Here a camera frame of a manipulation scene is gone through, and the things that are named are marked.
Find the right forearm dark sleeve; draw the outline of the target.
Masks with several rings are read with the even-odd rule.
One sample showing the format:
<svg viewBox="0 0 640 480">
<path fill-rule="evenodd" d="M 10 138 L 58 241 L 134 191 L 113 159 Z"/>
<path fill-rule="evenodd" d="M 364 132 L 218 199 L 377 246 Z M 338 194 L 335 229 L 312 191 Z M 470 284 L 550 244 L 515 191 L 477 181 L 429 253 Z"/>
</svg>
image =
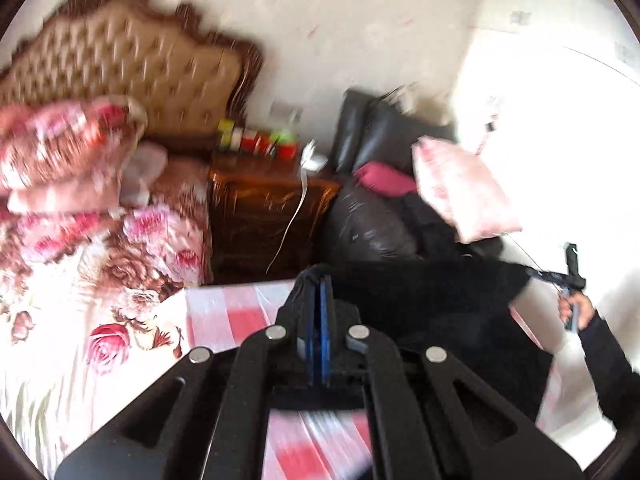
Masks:
<svg viewBox="0 0 640 480">
<path fill-rule="evenodd" d="M 617 430 L 629 426 L 639 414 L 639 374 L 598 312 L 578 336 L 603 416 Z"/>
</svg>

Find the person's right hand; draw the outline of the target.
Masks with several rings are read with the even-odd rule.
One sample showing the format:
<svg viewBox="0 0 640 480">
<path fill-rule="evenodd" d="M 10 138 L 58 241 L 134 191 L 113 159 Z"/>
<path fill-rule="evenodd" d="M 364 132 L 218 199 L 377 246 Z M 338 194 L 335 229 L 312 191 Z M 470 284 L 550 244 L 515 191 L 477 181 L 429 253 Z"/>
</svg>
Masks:
<svg viewBox="0 0 640 480">
<path fill-rule="evenodd" d="M 560 292 L 558 311 L 565 327 L 574 333 L 586 328 L 596 313 L 590 299 L 582 292 Z"/>
</svg>

